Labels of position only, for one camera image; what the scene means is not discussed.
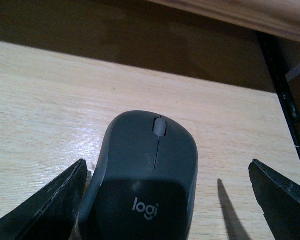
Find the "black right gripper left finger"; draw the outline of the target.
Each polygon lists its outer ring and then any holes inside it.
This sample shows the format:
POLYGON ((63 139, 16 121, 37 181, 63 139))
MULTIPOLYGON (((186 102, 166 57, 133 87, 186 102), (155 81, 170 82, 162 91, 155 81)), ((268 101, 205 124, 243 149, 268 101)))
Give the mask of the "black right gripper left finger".
POLYGON ((82 201, 87 163, 80 159, 0 218, 0 240, 67 240, 82 201))

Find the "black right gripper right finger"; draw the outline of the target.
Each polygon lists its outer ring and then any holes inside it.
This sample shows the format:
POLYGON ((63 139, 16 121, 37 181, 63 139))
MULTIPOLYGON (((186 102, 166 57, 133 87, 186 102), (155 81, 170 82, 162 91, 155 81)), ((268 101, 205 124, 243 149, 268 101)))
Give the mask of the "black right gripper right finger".
POLYGON ((276 240, 300 240, 300 185, 254 159, 248 167, 256 200, 276 240))

